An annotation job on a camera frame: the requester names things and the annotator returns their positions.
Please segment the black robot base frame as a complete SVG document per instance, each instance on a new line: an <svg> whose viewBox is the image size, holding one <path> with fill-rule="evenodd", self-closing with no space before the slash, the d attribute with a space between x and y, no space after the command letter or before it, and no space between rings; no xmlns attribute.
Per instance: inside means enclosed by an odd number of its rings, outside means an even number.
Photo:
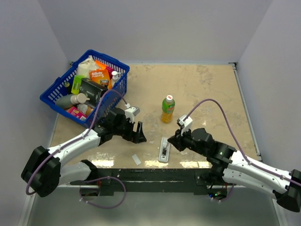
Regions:
<svg viewBox="0 0 301 226"><path fill-rule="evenodd" d="M102 196L123 191L122 185L112 178L119 179L127 192L193 193L224 199L232 191L231 184L213 177L210 169L106 169L97 168L88 160L82 162L90 167L91 173L87 179L71 184L96 186Z"/></svg>

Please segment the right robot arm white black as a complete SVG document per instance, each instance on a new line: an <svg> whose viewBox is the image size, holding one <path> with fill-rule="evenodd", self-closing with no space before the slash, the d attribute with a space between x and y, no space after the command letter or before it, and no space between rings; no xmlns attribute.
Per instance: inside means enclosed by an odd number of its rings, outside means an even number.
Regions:
<svg viewBox="0 0 301 226"><path fill-rule="evenodd" d="M301 210L301 172L280 170L244 156L240 150L216 141L204 128L181 132L168 139L178 151L186 148L211 163L210 181L236 184L260 191L277 201L286 210Z"/></svg>

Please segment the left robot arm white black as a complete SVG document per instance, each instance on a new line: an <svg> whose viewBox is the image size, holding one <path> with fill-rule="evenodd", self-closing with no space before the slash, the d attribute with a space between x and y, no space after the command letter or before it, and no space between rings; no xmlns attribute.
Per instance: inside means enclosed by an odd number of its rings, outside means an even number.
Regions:
<svg viewBox="0 0 301 226"><path fill-rule="evenodd" d="M134 144L146 142L142 122L138 122L136 131L133 130L134 118L139 112L138 107L128 107L126 110L114 108L96 125L76 137L50 148L35 148L21 173L21 178L27 183L26 194L37 193L40 197L45 197L59 185L73 181L94 184L97 172L94 171L96 167L93 164L81 161L69 166L68 162L85 151L110 141L113 136L120 136Z"/></svg>

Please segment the white battery compartment cover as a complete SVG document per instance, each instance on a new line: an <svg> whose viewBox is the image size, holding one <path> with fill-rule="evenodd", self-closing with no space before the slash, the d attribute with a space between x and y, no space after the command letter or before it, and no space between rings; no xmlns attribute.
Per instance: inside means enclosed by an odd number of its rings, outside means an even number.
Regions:
<svg viewBox="0 0 301 226"><path fill-rule="evenodd" d="M140 161L140 159L138 158L138 156L137 156L136 154L134 154L134 155L132 156L132 159L134 160L134 162L135 162L135 164L136 164L137 166L139 166L139 165L141 164L141 161Z"/></svg>

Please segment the white remote control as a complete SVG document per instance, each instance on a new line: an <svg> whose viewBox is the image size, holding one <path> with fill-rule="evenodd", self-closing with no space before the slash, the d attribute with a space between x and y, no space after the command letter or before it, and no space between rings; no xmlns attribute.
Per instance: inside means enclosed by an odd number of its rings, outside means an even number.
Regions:
<svg viewBox="0 0 301 226"><path fill-rule="evenodd" d="M163 146L164 139L168 139L168 138L163 137L161 139L158 161L162 162L162 163L167 163L169 160L170 146L168 146L168 147Z"/></svg>

